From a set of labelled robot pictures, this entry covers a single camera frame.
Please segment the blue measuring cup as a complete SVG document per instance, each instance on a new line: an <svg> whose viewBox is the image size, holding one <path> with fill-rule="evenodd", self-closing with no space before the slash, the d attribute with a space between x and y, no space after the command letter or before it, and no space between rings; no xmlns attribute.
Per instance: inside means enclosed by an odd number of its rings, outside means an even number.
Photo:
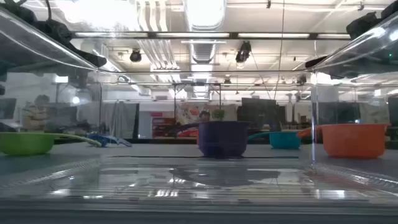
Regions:
<svg viewBox="0 0 398 224"><path fill-rule="evenodd" d="M126 141L123 138L117 138L114 136L103 135L103 134L98 134L98 133L89 133L89 134L87 134L87 138L100 142L101 147L106 147L108 144L117 144L117 145L122 144L126 147L132 146L132 144L130 142Z"/></svg>

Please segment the green measuring cup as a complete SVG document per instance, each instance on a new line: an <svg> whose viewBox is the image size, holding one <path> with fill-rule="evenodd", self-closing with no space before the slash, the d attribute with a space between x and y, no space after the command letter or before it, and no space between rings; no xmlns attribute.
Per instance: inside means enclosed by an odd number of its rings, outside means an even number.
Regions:
<svg viewBox="0 0 398 224"><path fill-rule="evenodd" d="M8 156L36 156L48 153L57 138L77 139L101 147L98 141L56 133L0 132L0 152Z"/></svg>

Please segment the purple measuring cup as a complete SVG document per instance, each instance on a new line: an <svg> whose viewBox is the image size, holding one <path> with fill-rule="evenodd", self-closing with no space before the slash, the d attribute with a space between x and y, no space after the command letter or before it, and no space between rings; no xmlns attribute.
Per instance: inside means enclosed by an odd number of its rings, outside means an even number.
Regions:
<svg viewBox="0 0 398 224"><path fill-rule="evenodd" d="M248 143L247 121L207 121L176 126L169 134L198 128L198 147L205 157L242 157Z"/></svg>

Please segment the person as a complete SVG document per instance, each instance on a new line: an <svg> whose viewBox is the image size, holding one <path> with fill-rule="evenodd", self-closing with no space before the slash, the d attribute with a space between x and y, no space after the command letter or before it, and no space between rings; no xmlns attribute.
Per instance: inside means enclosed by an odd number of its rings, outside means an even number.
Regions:
<svg viewBox="0 0 398 224"><path fill-rule="evenodd" d="M38 95L33 102L27 102L22 109L22 127L28 131L43 131L49 118L47 111L50 98Z"/></svg>

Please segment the teal measuring cup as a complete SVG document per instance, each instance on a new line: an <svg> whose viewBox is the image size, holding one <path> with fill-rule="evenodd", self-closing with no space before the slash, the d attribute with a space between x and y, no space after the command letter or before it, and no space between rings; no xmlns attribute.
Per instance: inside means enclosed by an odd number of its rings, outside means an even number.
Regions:
<svg viewBox="0 0 398 224"><path fill-rule="evenodd" d="M273 149L299 149L302 143L301 139L297 137L297 133L292 131L257 133L250 135L248 139L255 140L262 137L269 138Z"/></svg>

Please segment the orange measuring cup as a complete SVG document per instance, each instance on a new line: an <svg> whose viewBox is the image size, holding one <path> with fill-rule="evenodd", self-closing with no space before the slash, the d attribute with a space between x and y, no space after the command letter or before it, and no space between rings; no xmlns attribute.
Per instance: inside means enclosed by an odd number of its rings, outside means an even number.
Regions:
<svg viewBox="0 0 398 224"><path fill-rule="evenodd" d="M375 159L385 152L387 124L324 124L316 126L330 157Z"/></svg>

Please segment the red background sign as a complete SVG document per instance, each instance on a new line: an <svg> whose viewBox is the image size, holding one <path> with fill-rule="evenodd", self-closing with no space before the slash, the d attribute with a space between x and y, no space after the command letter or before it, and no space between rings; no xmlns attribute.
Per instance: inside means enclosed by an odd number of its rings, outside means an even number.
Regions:
<svg viewBox="0 0 398 224"><path fill-rule="evenodd" d="M174 113L172 111L151 112L152 138L168 138L169 131L175 124Z"/></svg>

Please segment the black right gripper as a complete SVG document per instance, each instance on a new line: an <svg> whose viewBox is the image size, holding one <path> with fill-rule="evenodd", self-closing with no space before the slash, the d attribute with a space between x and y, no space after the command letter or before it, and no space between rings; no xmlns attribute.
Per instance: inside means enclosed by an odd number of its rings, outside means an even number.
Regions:
<svg viewBox="0 0 398 224"><path fill-rule="evenodd" d="M369 12L364 16L355 19L354 21L350 22L346 26L346 32L349 34L351 39L356 39L357 37L361 36L374 26L378 25L382 21L382 17L377 17L376 12ZM305 62L305 68L314 67L316 64L320 63L327 56L318 57L313 60L309 60Z"/></svg>

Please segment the black background monitor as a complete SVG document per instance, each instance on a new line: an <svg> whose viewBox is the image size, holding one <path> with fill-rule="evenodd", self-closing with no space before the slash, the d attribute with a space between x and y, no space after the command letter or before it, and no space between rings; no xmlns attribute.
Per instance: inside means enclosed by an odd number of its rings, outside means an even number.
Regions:
<svg viewBox="0 0 398 224"><path fill-rule="evenodd" d="M260 98L241 98L241 106L237 108L238 121L250 122L255 127L264 124L279 125L285 121L285 108L276 100Z"/></svg>

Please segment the clear plastic basket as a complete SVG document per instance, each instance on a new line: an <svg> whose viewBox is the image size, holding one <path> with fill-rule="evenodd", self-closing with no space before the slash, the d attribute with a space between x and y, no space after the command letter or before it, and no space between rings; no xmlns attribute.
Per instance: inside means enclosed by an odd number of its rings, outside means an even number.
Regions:
<svg viewBox="0 0 398 224"><path fill-rule="evenodd" d="M0 224L398 224L391 160L62 144L0 156Z"/></svg>

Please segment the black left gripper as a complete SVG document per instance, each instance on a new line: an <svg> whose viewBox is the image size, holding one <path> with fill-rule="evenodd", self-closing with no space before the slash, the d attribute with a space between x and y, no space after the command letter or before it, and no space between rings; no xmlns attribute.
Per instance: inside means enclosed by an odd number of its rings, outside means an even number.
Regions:
<svg viewBox="0 0 398 224"><path fill-rule="evenodd" d="M51 37L53 40L56 40L60 44L66 46L68 49L78 54L85 60L89 61L96 67L102 67L107 63L106 58L84 52L77 49L73 44L71 44L70 41L72 40L72 32L65 24L59 21L55 21L53 19L47 19L46 21L37 21L34 23L34 27L46 34L47 36Z"/></svg>

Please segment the grey hanging cloth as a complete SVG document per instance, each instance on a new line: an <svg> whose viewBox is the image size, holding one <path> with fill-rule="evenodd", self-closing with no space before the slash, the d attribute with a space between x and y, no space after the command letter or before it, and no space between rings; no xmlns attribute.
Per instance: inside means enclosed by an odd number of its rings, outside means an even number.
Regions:
<svg viewBox="0 0 398 224"><path fill-rule="evenodd" d="M110 134L117 138L132 139L136 133L139 104L117 101L113 106Z"/></svg>

